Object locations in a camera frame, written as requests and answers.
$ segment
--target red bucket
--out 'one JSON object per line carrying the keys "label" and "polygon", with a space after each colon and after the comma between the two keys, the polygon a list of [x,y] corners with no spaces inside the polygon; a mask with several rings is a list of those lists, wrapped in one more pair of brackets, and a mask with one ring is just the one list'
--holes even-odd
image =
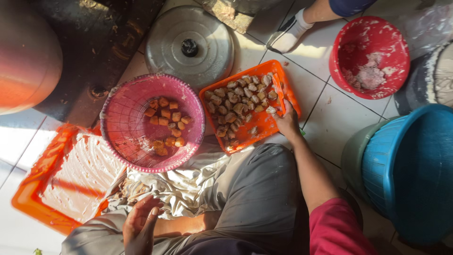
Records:
{"label": "red bucket", "polygon": [[[177,111],[190,116],[181,130],[183,147],[166,147],[167,156],[159,156],[153,141],[171,136],[167,126],[153,125],[144,112],[151,100],[166,97],[178,102]],[[102,137],[115,157],[124,164],[148,173],[173,170],[195,154],[205,131],[201,101],[182,80],[168,74],[146,74],[112,89],[101,112]]]}
{"label": "red bucket", "polygon": [[[368,62],[367,55],[381,53],[378,69],[386,70],[386,81],[374,89],[355,89],[348,84],[343,70],[357,75],[359,66]],[[388,21],[365,16],[347,23],[338,33],[330,53],[332,79],[345,91],[365,99],[381,99],[398,91],[407,78],[410,67],[409,50],[400,31]]]}

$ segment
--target white sock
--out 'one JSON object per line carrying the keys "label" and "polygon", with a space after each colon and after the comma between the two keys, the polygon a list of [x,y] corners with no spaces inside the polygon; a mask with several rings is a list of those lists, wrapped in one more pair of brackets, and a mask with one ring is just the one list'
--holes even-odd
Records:
{"label": "white sock", "polygon": [[308,24],[304,20],[302,13],[304,12],[303,8],[296,15],[294,19],[291,18],[287,23],[275,32],[267,43],[267,48],[272,51],[278,51],[280,53],[287,53],[292,49],[300,37],[311,28],[314,23]]}

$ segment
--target orange tray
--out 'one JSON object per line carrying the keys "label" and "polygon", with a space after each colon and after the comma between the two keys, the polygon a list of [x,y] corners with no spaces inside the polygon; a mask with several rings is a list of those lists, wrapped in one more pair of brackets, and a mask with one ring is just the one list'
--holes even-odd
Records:
{"label": "orange tray", "polygon": [[[38,194],[46,189],[52,173],[60,170],[63,158],[73,148],[75,136],[79,132],[101,136],[99,127],[86,130],[71,124],[60,126],[57,129],[57,135],[34,164],[31,172],[21,182],[11,200],[14,208],[63,235],[69,235],[74,228],[80,226],[83,222],[78,222],[59,212],[56,208],[44,204]],[[89,190],[88,192],[96,193],[101,197],[105,196],[105,191]],[[104,198],[97,208],[96,216],[101,215],[101,211],[107,206],[108,202]]]}
{"label": "orange tray", "polygon": [[[299,117],[301,116],[299,103],[297,103],[294,92],[291,89],[291,86],[289,85],[288,79],[286,78],[286,75],[283,71],[283,68],[282,68],[280,62],[278,62],[277,60],[269,60],[267,62],[264,62],[262,64],[255,66],[253,68],[250,68],[246,71],[243,71],[243,72],[240,72],[233,76],[230,76],[230,77],[226,78],[225,80],[222,80],[218,83],[210,85],[200,91],[199,97],[203,104],[204,111],[207,116],[207,120],[209,121],[210,125],[212,126],[212,128],[214,130],[217,130],[218,124],[217,124],[217,122],[213,121],[211,114],[207,110],[207,106],[206,106],[207,102],[205,102],[205,100],[204,100],[205,91],[207,91],[207,90],[214,91],[217,88],[225,87],[228,84],[228,82],[236,81],[236,80],[240,79],[243,75],[246,75],[246,74],[248,74],[250,76],[257,75],[260,77],[264,74],[267,74],[268,72],[277,74],[278,78],[280,80],[280,82],[276,82],[277,84],[275,84],[275,87],[276,87],[275,92],[277,94],[279,94],[280,105],[283,104],[283,98],[281,98],[281,96],[280,96],[281,93],[283,93],[284,98],[289,100],[293,104],[294,109],[297,112],[297,115]],[[267,88],[266,92],[268,93],[271,90],[273,90],[273,88],[271,86],[269,86]],[[269,105],[273,106],[273,107],[280,106],[277,103],[277,101],[273,101],[273,100],[270,100]],[[256,113],[255,111],[251,110],[249,112],[252,113],[253,118],[249,123],[244,122],[245,125],[240,127],[239,130],[236,132],[236,139],[239,140],[239,145],[236,147],[235,150],[227,151],[225,149],[225,140],[222,137],[218,137],[216,135],[217,140],[219,141],[220,147],[226,153],[231,154],[231,153],[240,151],[241,149],[243,149],[257,141],[278,132],[279,129],[277,128],[277,124],[275,123],[274,118],[272,118],[272,116],[270,114],[266,113],[266,111]],[[254,126],[258,127],[258,134],[255,137],[252,137],[252,135],[247,133],[247,131],[250,130]]]}

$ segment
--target pink basket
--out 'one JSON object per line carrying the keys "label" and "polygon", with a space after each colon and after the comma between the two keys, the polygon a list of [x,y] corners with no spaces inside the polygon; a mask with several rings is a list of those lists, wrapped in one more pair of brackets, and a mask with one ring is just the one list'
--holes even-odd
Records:
{"label": "pink basket", "polygon": [[[159,97],[177,101],[179,108],[171,111],[192,118],[181,131],[185,146],[166,147],[167,156],[157,155],[152,146],[154,140],[170,137],[170,130],[150,124],[144,115],[151,100]],[[113,88],[101,112],[101,132],[108,147],[123,163],[142,172],[166,172],[179,167],[200,147],[204,131],[200,99],[188,84],[168,74],[142,75]]]}

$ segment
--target red shirt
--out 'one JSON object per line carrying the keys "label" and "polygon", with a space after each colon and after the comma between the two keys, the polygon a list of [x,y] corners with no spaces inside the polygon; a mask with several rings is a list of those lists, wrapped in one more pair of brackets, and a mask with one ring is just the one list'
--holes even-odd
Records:
{"label": "red shirt", "polygon": [[377,255],[362,234],[354,211],[342,198],[332,198],[310,215],[310,255]]}

